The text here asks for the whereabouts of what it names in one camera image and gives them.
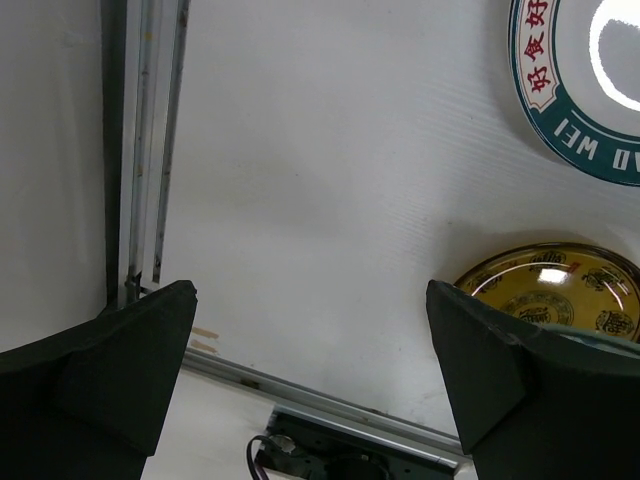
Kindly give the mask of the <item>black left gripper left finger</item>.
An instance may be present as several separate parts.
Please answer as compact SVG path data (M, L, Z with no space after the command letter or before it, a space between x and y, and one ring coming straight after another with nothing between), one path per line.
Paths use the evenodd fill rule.
M1 355L4 479L138 479L156 452L197 308L176 281Z

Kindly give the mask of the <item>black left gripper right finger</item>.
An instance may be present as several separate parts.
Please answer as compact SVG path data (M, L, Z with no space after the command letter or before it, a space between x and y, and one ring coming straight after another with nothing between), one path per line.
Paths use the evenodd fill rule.
M481 479L635 479L639 358L583 345L431 281L426 311Z

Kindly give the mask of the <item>yellow patterned plate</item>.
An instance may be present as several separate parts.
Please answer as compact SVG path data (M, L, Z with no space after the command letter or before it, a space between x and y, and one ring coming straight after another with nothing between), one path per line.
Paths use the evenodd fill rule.
M582 243L526 245L494 255L455 286L528 323L639 341L639 266Z

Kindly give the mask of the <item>blue floral teal plate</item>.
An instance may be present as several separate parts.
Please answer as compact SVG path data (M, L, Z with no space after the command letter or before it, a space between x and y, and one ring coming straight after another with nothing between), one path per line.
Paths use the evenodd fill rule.
M557 324L548 325L546 330L600 351L614 353L629 358L639 358L639 345L629 340Z

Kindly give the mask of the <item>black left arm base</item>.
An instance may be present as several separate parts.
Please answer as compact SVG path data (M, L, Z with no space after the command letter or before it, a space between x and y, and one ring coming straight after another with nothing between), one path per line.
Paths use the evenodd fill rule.
M452 479L455 468L283 412L245 450L249 474L293 479Z

